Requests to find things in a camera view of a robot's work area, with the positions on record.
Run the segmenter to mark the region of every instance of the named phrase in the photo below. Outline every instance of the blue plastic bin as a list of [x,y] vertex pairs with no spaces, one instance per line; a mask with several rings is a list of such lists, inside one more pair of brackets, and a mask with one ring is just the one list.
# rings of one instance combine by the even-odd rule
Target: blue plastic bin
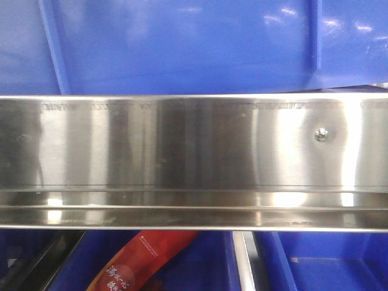
[[273,291],[388,290],[384,233],[257,233]]
[[53,237],[52,230],[0,230],[0,279],[6,276],[10,259],[33,259]]
[[[69,256],[49,291],[85,291],[116,252],[137,232],[91,230]],[[230,232],[202,232],[153,277],[168,291],[239,291]]]
[[0,0],[0,94],[288,92],[388,81],[386,0]]

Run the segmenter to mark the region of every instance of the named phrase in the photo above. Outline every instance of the metal rail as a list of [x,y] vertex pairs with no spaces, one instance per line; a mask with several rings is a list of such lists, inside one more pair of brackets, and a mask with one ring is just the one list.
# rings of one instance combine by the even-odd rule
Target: metal rail
[[388,94],[3,96],[0,227],[388,231]]

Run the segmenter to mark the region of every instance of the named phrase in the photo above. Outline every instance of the red plastic bag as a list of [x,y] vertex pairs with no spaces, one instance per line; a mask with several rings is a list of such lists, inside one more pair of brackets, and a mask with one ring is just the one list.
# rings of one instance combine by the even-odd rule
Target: red plastic bag
[[190,230],[139,232],[105,265],[87,291],[138,291],[198,233]]

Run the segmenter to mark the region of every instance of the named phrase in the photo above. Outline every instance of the screw head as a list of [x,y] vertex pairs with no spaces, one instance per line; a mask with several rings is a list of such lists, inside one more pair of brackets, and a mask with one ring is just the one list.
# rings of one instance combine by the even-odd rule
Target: screw head
[[328,138],[329,132],[324,127],[321,127],[315,132],[315,139],[317,141],[327,141]]

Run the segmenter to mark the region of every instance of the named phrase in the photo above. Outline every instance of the shelf lip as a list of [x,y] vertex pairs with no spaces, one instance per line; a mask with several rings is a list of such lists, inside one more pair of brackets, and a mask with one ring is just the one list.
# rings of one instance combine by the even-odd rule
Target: shelf lip
[[0,228],[388,232],[387,211],[2,209]]
[[5,192],[0,209],[182,209],[238,211],[388,210],[388,193],[176,190]]
[[[250,191],[0,192],[0,227],[388,232],[388,194],[345,193],[345,199],[341,195],[344,194]],[[340,206],[349,202],[350,196],[354,206]]]

